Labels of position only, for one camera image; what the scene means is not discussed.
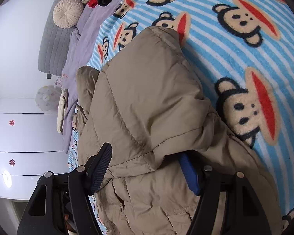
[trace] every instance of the beige pillow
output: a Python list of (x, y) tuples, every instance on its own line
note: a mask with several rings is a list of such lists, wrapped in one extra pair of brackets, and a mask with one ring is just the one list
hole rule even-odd
[(77, 24), (84, 10), (79, 0), (61, 0), (53, 10), (53, 21), (61, 28), (70, 28)]

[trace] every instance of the purple bedsheet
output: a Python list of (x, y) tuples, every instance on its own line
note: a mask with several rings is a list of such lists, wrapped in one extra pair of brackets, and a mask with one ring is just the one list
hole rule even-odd
[(92, 56), (100, 25), (115, 12), (121, 1), (112, 0), (105, 7), (97, 5), (95, 8), (89, 8), (86, 5), (76, 25), (76, 29), (72, 32), (66, 63), (62, 70), (62, 87), (69, 90), (68, 109), (63, 123), (63, 151), (66, 153), (70, 147), (71, 124), (78, 99), (75, 79), (76, 71), (78, 68), (87, 65)]

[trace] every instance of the red object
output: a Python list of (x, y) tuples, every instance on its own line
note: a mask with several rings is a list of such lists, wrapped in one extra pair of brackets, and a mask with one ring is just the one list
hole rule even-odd
[(10, 164), (11, 166), (14, 166), (14, 165), (15, 165), (15, 161), (14, 161), (13, 159), (9, 160), (9, 164)]
[(131, 7), (134, 8), (135, 3), (132, 0), (125, 0), (125, 2)]
[(248, 9), (252, 14), (255, 15), (255, 17), (263, 22), (272, 32), (275, 36), (278, 36), (276, 30), (274, 29), (274, 26), (269, 22), (269, 20), (266, 19), (266, 17), (256, 8), (254, 8), (252, 5), (248, 4), (247, 2), (243, 0), (238, 0), (246, 9)]
[(184, 36), (185, 36), (185, 28), (186, 28), (186, 14), (182, 16), (182, 18), (180, 19), (177, 25), (177, 33), (179, 34), (180, 44), (182, 43), (182, 40), (184, 39)]
[(272, 140), (275, 140), (276, 134), (276, 121), (274, 118), (274, 110), (271, 104), (271, 100), (269, 98), (268, 92), (266, 90), (265, 85), (261, 82), (261, 80), (255, 75), (255, 73), (251, 73), (253, 77), (253, 81), (257, 90), (258, 99), (262, 108), (262, 111), (265, 116), (265, 120), (271, 135)]
[(89, 0), (89, 2), (87, 4), (89, 7), (95, 8), (96, 5), (98, 4), (98, 1), (97, 0)]
[(119, 26), (119, 28), (117, 30), (117, 33), (115, 34), (114, 43), (113, 43), (113, 50), (117, 46), (117, 43), (119, 41), (120, 34), (122, 33), (123, 29), (124, 29), (124, 22), (121, 23), (121, 25)]
[(98, 49), (98, 53), (99, 53), (99, 56), (100, 56), (100, 60), (101, 60), (101, 62), (103, 62), (103, 51), (101, 49), (100, 44), (98, 44), (97, 49)]

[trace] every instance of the white wall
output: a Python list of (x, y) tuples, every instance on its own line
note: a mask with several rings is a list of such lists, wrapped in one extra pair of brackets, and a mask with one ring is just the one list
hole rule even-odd
[(34, 98), (0, 98), (0, 114), (2, 113), (57, 114), (58, 109), (41, 111)]
[(34, 98), (46, 79), (38, 54), (54, 0), (9, 0), (0, 7), (0, 98)]

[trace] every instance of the white wardrobe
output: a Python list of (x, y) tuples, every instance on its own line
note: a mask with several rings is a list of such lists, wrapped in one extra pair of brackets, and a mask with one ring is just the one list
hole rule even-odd
[(29, 200), (46, 171), (69, 171), (56, 123), (56, 110), (43, 113), (34, 99), (0, 98), (0, 197)]

